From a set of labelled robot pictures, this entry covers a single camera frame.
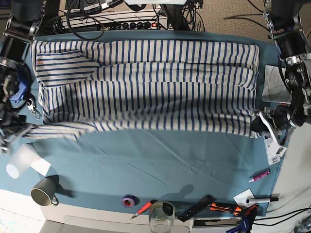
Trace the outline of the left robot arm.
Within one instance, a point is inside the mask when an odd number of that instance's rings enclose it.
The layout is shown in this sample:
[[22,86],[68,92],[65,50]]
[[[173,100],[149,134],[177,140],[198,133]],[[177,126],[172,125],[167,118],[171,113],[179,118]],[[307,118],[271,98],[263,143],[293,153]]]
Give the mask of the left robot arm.
[[263,16],[278,51],[278,70],[291,96],[288,105],[256,113],[251,129],[263,136],[271,156],[283,156],[289,131],[311,122],[311,47],[299,11],[305,0],[266,0]]

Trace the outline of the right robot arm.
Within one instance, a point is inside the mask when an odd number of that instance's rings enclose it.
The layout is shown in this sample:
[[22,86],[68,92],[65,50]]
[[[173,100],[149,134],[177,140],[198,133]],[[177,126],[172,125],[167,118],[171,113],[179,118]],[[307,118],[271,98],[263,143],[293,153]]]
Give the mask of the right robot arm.
[[25,59],[41,27],[45,8],[44,0],[11,1],[0,49],[0,150],[3,153],[8,153],[11,145],[33,128],[19,112],[25,106],[35,109],[31,94],[33,79]]

